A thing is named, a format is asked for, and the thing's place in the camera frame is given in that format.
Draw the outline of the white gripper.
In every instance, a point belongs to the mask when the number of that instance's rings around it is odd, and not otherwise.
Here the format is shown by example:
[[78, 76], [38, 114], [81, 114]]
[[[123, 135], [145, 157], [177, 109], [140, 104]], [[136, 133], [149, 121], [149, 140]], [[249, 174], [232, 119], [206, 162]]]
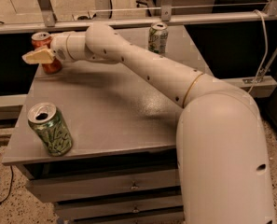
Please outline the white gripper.
[[28, 64], [52, 63], [55, 57], [61, 62], [88, 61], [91, 51], [86, 45], [85, 32], [63, 32], [52, 36], [50, 49], [47, 46], [29, 51], [22, 56]]

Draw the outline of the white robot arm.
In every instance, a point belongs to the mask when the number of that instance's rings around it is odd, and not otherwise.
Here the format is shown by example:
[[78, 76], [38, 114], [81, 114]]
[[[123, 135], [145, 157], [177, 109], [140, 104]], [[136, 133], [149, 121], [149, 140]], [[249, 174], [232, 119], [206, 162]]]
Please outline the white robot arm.
[[104, 24], [56, 34], [22, 58], [123, 63], [183, 109], [176, 149], [185, 224], [276, 223], [264, 128], [247, 91], [135, 46]]

